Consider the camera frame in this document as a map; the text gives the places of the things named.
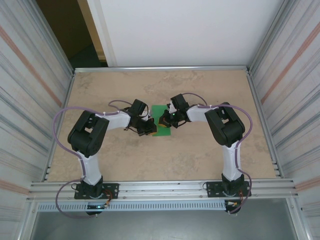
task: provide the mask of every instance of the green cloth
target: green cloth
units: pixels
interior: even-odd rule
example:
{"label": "green cloth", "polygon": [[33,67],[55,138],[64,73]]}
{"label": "green cloth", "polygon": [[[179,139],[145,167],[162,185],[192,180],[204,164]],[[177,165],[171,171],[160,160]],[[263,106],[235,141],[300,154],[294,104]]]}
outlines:
{"label": "green cloth", "polygon": [[159,118],[164,114],[164,111],[168,109],[166,105],[152,105],[151,110],[152,110],[152,117],[154,118],[154,123],[157,128],[157,133],[153,134],[152,136],[154,137],[159,137],[159,136],[170,136],[171,135],[171,130],[170,127],[163,127],[159,126]]}

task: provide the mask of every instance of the orange stripe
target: orange stripe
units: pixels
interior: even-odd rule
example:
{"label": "orange stripe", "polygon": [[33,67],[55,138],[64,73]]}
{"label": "orange stripe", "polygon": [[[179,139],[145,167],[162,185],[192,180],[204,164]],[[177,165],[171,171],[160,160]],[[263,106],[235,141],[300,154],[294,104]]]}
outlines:
{"label": "orange stripe", "polygon": [[18,194],[24,194],[24,195],[29,194],[29,189],[24,188],[22,186],[18,186],[8,181],[3,181],[3,180],[0,180],[0,189],[8,190]]}
{"label": "orange stripe", "polygon": [[21,208],[21,207],[4,206],[4,205],[0,205],[0,208],[18,209],[18,210],[23,210],[24,209],[24,208]]}
{"label": "orange stripe", "polygon": [[297,192],[301,192],[301,191],[305,191],[308,190],[310,188],[314,188],[320,186],[320,176],[312,178],[308,181],[304,181],[302,183],[299,183],[297,185],[295,185],[295,188],[297,190]]}
{"label": "orange stripe", "polygon": [[294,65],[294,63],[297,61],[297,59],[305,52],[305,50],[309,47],[309,45],[313,42],[313,40],[316,38],[316,36],[320,32],[320,22],[316,25],[316,27],[312,30],[312,32],[309,34],[309,36],[306,38],[306,40],[302,43],[299,50],[296,52],[294,57],[291,59],[291,61],[287,64],[287,66],[282,70],[280,75],[277,77],[277,79],[274,81],[274,83],[271,85],[270,89],[266,92],[266,94],[261,99],[262,104],[265,103],[266,99],[269,97],[271,92],[276,88],[276,86],[280,83],[280,81],[284,78],[284,76],[288,73],[290,68]]}
{"label": "orange stripe", "polygon": [[52,97],[53,100],[56,102],[56,104],[58,104],[59,107],[61,107],[62,102],[54,94],[54,92],[50,89],[50,87],[46,84],[46,82],[42,79],[42,77],[36,71],[34,66],[32,66],[32,64],[29,62],[29,60],[26,58],[26,56],[19,50],[17,45],[12,41],[12,39],[5,32],[5,30],[2,28],[2,26],[0,26],[0,36],[3,38],[3,40],[6,42],[6,44],[8,44],[8,46],[12,49],[12,51],[18,56],[18,58],[21,60],[21,62],[26,66],[26,68],[30,71],[30,73],[35,77],[35,79],[37,79],[39,81],[39,83],[46,90],[46,92],[50,95],[50,97]]}
{"label": "orange stripe", "polygon": [[310,203],[304,204],[304,206],[318,205],[319,203],[320,203],[320,201],[315,201],[315,202],[310,202]]}

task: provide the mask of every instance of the beige table surface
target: beige table surface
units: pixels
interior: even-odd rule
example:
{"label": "beige table surface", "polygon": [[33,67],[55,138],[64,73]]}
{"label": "beige table surface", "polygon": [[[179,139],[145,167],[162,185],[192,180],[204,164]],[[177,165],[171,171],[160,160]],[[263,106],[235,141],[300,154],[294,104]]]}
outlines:
{"label": "beige table surface", "polygon": [[[194,92],[209,104],[230,104],[245,109],[253,119],[251,135],[241,145],[241,165],[253,178],[274,178],[275,172],[244,71],[137,71],[77,73],[68,106],[83,106],[99,112],[112,112],[108,102],[139,99],[149,106],[165,105],[179,93]],[[185,96],[191,104],[201,100]],[[81,110],[66,112],[60,141],[71,147],[67,136]],[[246,129],[249,120],[237,111]],[[138,136],[117,128],[108,131],[98,152],[105,181],[171,181],[220,179],[222,148],[205,122],[191,122],[171,129],[171,136]],[[57,146],[50,182],[79,179],[77,158]]]}

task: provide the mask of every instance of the cable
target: cable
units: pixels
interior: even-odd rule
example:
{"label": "cable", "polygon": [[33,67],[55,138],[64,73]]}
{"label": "cable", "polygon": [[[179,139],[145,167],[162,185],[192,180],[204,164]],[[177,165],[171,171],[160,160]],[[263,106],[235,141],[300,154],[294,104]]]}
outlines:
{"label": "cable", "polygon": [[112,101],[110,101],[109,103],[108,103],[108,106],[109,107],[112,107],[112,108],[116,108],[118,111],[120,111],[120,108],[118,108],[116,105],[111,105],[112,103],[115,103],[115,102],[121,102],[121,103],[125,103],[125,104],[129,104],[129,105],[131,105],[132,106],[132,104],[130,103],[130,102],[128,102],[128,101],[125,101],[125,100],[112,100]]}
{"label": "cable", "polygon": [[76,184],[76,183],[72,183],[72,184],[71,184],[71,188],[72,188],[73,190],[77,190],[77,184]]}
{"label": "cable", "polygon": [[208,190],[207,188],[204,188],[204,185],[205,185],[206,183],[207,183],[207,181],[202,184],[202,188],[203,188],[204,190]]}
{"label": "cable", "polygon": [[111,201],[111,199],[114,198],[113,195],[112,195],[112,192],[111,192],[109,189],[104,189],[104,191],[105,191],[105,194],[106,194],[106,195],[109,194],[109,196],[110,196],[109,201]]}
{"label": "cable", "polygon": [[184,121],[183,123],[179,124],[177,127],[181,127],[182,125],[186,124],[187,121]]}
{"label": "cable", "polygon": [[95,216],[95,215],[91,215],[91,216],[76,216],[76,215],[71,215],[71,214],[68,214],[68,213],[62,211],[61,208],[60,208],[59,205],[58,205],[58,197],[59,197],[59,193],[61,192],[61,190],[62,190],[65,186],[67,186],[68,184],[71,184],[71,183],[74,183],[74,182],[81,182],[82,180],[83,180],[83,178],[81,178],[81,179],[76,179],[76,180],[72,180],[72,181],[68,181],[67,183],[63,184],[63,185],[60,187],[60,189],[58,190],[58,192],[57,192],[56,195],[55,195],[55,206],[56,206],[56,208],[58,209],[58,211],[59,211],[61,214],[65,215],[66,217],[71,218],[71,219],[90,219],[90,218],[92,218],[92,217]]}
{"label": "cable", "polygon": [[247,113],[245,110],[243,110],[242,108],[238,107],[238,106],[234,106],[234,105],[228,105],[228,104],[219,104],[219,105],[210,105],[210,106],[198,106],[198,108],[200,109],[211,109],[211,108],[219,108],[219,107],[225,107],[225,108],[233,108],[233,109],[237,109],[241,112],[243,112],[249,119],[250,121],[250,127],[249,127],[249,130],[248,132],[244,135],[243,138],[241,138],[237,144],[235,145],[235,152],[234,152],[234,161],[235,161],[235,167],[236,169],[244,174],[244,175],[247,175],[247,177],[249,178],[249,191],[248,191],[248,194],[245,196],[244,200],[241,202],[241,204],[234,210],[230,211],[229,213],[232,214],[234,212],[236,212],[238,209],[240,209],[247,201],[247,199],[249,198],[249,195],[251,193],[251,189],[252,189],[252,179],[251,179],[251,176],[246,173],[245,171],[239,169],[239,165],[238,165],[238,147],[239,145],[242,143],[243,140],[245,140],[248,135],[251,133],[252,131],[252,127],[253,127],[253,121],[252,121],[252,118],[251,116],[249,115],[249,113]]}
{"label": "cable", "polygon": [[244,199],[244,193],[242,192],[241,189],[239,191],[239,196],[240,196],[240,202],[242,202],[242,200]]}
{"label": "cable", "polygon": [[141,116],[140,118],[145,118],[146,116],[148,116],[149,115],[149,106],[148,105],[146,105],[146,115],[145,116]]}
{"label": "cable", "polygon": [[69,107],[65,107],[63,109],[61,109],[60,111],[58,111],[54,117],[53,117],[53,121],[52,121],[52,133],[53,133],[53,137],[56,141],[56,143],[64,150],[66,150],[68,153],[71,153],[75,156],[77,156],[80,160],[80,163],[81,163],[81,167],[82,167],[82,177],[80,179],[76,179],[76,180],[72,180],[72,181],[68,181],[67,183],[63,184],[60,189],[58,190],[58,192],[56,193],[56,196],[55,196],[55,206],[56,208],[58,209],[58,211],[60,213],[62,213],[63,215],[65,215],[66,217],[68,218],[71,218],[71,219],[88,219],[88,218],[91,218],[91,217],[94,217],[94,215],[92,216],[74,216],[74,215],[70,215],[68,213],[65,213],[64,211],[61,210],[61,208],[59,207],[58,205],[58,197],[59,197],[59,193],[61,192],[61,190],[67,186],[68,184],[70,183],[74,183],[74,182],[81,182],[83,181],[85,178],[86,178],[86,168],[85,168],[85,164],[84,164],[84,160],[82,159],[81,155],[78,154],[77,152],[75,151],[72,151],[70,149],[68,149],[67,147],[65,147],[58,139],[57,137],[57,133],[56,133],[56,121],[57,121],[57,118],[60,114],[62,114],[63,112],[67,111],[67,110],[84,110],[84,111],[89,111],[89,112],[92,112],[94,114],[97,114],[97,115],[102,115],[102,116],[112,116],[112,115],[117,115],[118,112],[109,112],[109,113],[101,113],[101,112],[98,112],[98,111],[95,111],[95,110],[92,110],[90,108],[86,108],[86,107],[82,107],[82,106],[69,106]]}
{"label": "cable", "polygon": [[182,93],[182,95],[194,95],[194,96],[197,96],[198,98],[201,98],[201,99],[202,99],[202,101],[204,102],[204,104],[205,104],[206,106],[208,106],[208,103],[206,102],[206,100],[205,100],[202,96],[200,96],[200,95],[198,95],[198,94],[196,94],[196,93],[193,93],[193,92],[185,92],[185,93]]}

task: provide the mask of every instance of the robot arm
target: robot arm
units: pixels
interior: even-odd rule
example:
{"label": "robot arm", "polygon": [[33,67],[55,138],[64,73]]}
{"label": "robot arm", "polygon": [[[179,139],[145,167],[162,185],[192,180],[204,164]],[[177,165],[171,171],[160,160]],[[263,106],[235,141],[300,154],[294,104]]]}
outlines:
{"label": "robot arm", "polygon": [[139,136],[157,132],[154,119],[147,105],[134,100],[131,107],[104,115],[84,111],[68,135],[68,143],[80,156],[85,178],[81,182],[84,195],[98,198],[102,192],[103,177],[99,170],[98,151],[100,150],[107,131],[116,128],[134,128]]}
{"label": "robot arm", "polygon": [[[191,105],[185,101],[182,94],[171,98],[159,118],[159,125],[178,128],[187,122],[207,122],[214,139],[222,146],[223,171],[222,185],[227,195],[233,195],[244,184],[245,178],[238,171],[235,163],[236,144],[242,139],[245,126],[231,107],[210,107]],[[241,168],[240,145],[237,150],[238,166]]]}

